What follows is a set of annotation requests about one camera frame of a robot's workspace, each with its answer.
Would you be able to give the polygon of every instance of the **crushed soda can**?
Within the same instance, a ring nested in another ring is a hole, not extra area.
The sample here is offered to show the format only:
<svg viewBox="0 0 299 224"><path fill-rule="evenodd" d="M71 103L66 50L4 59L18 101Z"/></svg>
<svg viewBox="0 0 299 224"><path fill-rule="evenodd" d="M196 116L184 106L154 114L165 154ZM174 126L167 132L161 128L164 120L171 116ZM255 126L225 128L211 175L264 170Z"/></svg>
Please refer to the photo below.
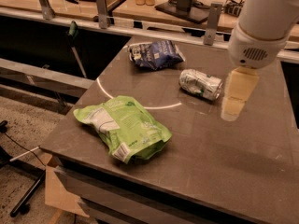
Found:
<svg viewBox="0 0 299 224"><path fill-rule="evenodd" d="M216 100L221 93L221 79L194 69L183 70L178 83L183 90L210 101Z"/></svg>

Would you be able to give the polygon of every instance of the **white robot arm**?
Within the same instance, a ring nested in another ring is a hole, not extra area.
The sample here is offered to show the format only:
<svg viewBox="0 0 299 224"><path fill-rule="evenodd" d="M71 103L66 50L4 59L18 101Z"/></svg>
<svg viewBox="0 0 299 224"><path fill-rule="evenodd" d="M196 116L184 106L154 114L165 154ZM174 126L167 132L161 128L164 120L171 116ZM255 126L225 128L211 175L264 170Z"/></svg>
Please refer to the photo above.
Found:
<svg viewBox="0 0 299 224"><path fill-rule="evenodd" d="M246 0L229 42L234 64L262 68L284 48L299 20L299 0Z"/></svg>
<svg viewBox="0 0 299 224"><path fill-rule="evenodd" d="M299 20L299 0L246 0L228 44L237 68L224 88L221 117L235 121L254 91L257 69L273 62Z"/></svg>

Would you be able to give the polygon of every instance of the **snack bag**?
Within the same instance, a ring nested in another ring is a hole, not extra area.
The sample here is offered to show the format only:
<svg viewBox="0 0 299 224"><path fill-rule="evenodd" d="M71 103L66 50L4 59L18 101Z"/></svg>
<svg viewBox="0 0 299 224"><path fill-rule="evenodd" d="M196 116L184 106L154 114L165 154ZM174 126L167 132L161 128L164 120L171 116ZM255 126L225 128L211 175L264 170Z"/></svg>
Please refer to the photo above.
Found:
<svg viewBox="0 0 299 224"><path fill-rule="evenodd" d="M177 46L170 40L132 44L128 47L130 60L139 67L159 70L181 63L185 59Z"/></svg>
<svg viewBox="0 0 299 224"><path fill-rule="evenodd" d="M94 127L109 155L128 163L148 160L163 149L171 133L134 98L118 96L100 105L74 110L75 118Z"/></svg>

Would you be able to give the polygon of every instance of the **gray table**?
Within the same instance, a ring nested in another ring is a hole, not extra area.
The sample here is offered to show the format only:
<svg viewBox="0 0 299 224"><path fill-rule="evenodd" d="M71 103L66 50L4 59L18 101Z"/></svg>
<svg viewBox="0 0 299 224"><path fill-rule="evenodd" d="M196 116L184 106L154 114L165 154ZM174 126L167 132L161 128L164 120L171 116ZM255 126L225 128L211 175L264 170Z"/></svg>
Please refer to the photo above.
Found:
<svg viewBox="0 0 299 224"><path fill-rule="evenodd" d="M134 36L129 43L149 40ZM162 152L150 161L123 164L107 155L99 137L72 112L41 148L62 161L165 193L178 202L253 222L298 223L299 133L280 62L259 71L260 82L239 119L227 122L220 117L223 93L210 103L190 96L178 84L186 68L226 78L233 68L227 51L176 44L186 62L157 72L132 65L127 49L122 49L75 105L100 104L110 96L135 97L173 134ZM150 217L140 219L151 222Z"/></svg>

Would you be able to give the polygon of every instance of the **floor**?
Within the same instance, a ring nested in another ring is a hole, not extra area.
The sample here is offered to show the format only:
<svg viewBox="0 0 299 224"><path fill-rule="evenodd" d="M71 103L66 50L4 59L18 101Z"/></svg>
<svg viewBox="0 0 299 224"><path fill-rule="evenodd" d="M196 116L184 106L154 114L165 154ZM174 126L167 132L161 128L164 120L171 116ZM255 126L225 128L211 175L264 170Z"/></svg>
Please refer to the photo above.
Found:
<svg viewBox="0 0 299 224"><path fill-rule="evenodd" d="M6 134L19 145L32 149L42 144L60 119L64 118L72 104L62 107L55 96L32 93L19 87L8 86L0 79L0 122L7 121ZM0 133L0 146L12 157L26 150ZM47 163L50 156L41 150L35 151L37 157ZM43 164L31 153L22 156L25 161L44 169ZM0 168L0 224L87 224L98 223L93 218L79 217L45 205L45 184L43 183L29 200L29 212L10 217L10 212L35 182L35 177L24 171L4 165Z"/></svg>

